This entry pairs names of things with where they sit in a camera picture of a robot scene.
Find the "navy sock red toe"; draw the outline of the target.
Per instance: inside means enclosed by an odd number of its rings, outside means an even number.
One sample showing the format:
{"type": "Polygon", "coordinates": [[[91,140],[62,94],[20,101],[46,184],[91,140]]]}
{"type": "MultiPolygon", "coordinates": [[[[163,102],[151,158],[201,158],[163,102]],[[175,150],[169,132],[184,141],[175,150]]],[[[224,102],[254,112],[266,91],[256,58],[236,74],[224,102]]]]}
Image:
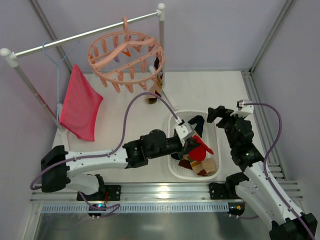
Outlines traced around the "navy sock red toe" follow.
{"type": "Polygon", "coordinates": [[[191,118],[188,123],[192,126],[195,133],[201,138],[203,136],[205,120],[201,115],[196,115],[191,118]]]}

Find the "beige striped sock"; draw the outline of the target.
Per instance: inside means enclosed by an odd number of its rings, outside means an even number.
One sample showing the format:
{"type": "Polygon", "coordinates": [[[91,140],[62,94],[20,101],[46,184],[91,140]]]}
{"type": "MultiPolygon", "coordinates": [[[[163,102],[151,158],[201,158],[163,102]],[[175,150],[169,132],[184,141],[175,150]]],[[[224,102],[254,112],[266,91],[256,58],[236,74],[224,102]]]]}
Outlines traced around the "beige striped sock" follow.
{"type": "Polygon", "coordinates": [[[201,177],[212,176],[218,171],[213,158],[206,158],[203,161],[197,161],[187,157],[180,160],[178,165],[185,169],[193,170],[197,176],[201,177]]]}

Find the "dark striped sock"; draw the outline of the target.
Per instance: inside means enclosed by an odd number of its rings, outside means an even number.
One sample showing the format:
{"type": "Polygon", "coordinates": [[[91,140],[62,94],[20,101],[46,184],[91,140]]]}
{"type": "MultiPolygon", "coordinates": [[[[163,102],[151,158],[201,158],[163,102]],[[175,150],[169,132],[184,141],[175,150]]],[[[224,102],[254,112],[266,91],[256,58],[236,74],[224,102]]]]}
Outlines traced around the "dark striped sock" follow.
{"type": "MultiPolygon", "coordinates": [[[[153,85],[150,87],[148,92],[161,97],[163,92],[163,76],[157,75],[152,80],[153,80],[153,85]]],[[[147,94],[145,97],[145,103],[149,105],[155,104],[157,100],[158,100],[157,97],[154,95],[147,94]]]]}

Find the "brown yellow argyle sock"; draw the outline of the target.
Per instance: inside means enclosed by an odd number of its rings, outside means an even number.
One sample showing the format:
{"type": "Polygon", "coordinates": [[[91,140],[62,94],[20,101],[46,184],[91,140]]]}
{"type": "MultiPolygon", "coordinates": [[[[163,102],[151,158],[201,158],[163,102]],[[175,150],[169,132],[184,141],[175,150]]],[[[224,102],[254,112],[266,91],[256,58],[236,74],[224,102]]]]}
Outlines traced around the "brown yellow argyle sock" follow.
{"type": "Polygon", "coordinates": [[[153,67],[154,67],[155,70],[160,69],[160,71],[161,71],[162,69],[159,66],[160,66],[160,59],[158,57],[156,57],[156,59],[155,59],[155,61],[153,63],[153,67]]]}

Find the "navy patterned sock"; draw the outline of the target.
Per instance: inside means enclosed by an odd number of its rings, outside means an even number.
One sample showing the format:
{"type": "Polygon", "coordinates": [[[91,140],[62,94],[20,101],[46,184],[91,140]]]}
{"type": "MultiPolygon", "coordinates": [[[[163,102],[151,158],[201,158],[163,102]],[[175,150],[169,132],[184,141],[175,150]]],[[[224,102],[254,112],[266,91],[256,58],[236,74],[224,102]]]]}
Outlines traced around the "navy patterned sock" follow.
{"type": "Polygon", "coordinates": [[[173,153],[170,155],[174,160],[181,161],[184,159],[184,156],[181,153],[173,153]]]}

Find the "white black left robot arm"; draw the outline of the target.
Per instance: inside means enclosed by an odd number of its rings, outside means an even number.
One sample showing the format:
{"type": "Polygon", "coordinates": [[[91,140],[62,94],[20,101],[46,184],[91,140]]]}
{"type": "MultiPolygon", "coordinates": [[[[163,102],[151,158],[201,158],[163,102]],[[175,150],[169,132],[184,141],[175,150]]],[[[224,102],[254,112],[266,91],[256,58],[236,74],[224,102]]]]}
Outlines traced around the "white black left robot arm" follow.
{"type": "Polygon", "coordinates": [[[171,154],[183,156],[199,146],[195,136],[180,140],[177,133],[167,137],[159,129],[107,153],[66,151],[63,145],[57,145],[40,161],[43,172],[41,191],[54,193],[70,189],[87,200],[97,201],[106,193],[105,183],[101,175],[90,175],[90,171],[140,168],[146,166],[150,159],[171,154]]]}

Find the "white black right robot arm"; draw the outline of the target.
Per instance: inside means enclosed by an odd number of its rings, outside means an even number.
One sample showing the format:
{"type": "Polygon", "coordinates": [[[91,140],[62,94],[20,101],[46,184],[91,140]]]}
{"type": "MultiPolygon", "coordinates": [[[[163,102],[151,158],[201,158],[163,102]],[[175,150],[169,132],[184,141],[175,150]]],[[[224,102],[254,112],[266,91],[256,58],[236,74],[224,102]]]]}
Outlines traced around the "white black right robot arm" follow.
{"type": "Polygon", "coordinates": [[[207,122],[224,130],[233,162],[240,172],[225,180],[230,196],[245,201],[263,221],[272,240],[313,240],[318,221],[312,213],[304,213],[283,190],[253,143],[252,124],[246,119],[254,104],[239,102],[238,110],[224,106],[208,108],[207,122]]]}

